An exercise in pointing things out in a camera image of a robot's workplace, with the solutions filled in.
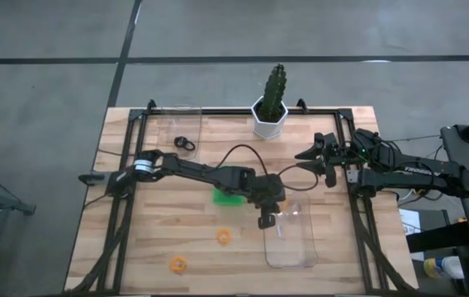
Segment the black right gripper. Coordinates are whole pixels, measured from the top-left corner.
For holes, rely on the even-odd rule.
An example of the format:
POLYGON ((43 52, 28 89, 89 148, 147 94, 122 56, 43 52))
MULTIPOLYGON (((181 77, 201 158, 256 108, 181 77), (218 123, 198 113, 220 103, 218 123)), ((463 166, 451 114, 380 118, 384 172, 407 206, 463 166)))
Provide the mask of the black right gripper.
POLYGON ((297 167, 325 177, 325 185, 334 187, 337 184, 335 166, 343 161, 341 148, 334 133, 315 133, 315 143, 306 151, 298 153, 295 159, 310 160, 299 162, 297 167))

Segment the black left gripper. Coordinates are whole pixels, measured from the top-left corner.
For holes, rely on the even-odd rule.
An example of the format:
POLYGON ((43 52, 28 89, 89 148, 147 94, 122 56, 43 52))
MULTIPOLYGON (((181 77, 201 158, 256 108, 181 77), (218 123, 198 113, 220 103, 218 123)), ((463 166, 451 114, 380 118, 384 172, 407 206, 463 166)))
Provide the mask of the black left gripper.
POLYGON ((279 203, 286 199, 282 180, 277 174, 257 175, 253 169, 240 173, 240 195, 260 210, 258 228, 268 229, 276 224, 281 212, 279 203))

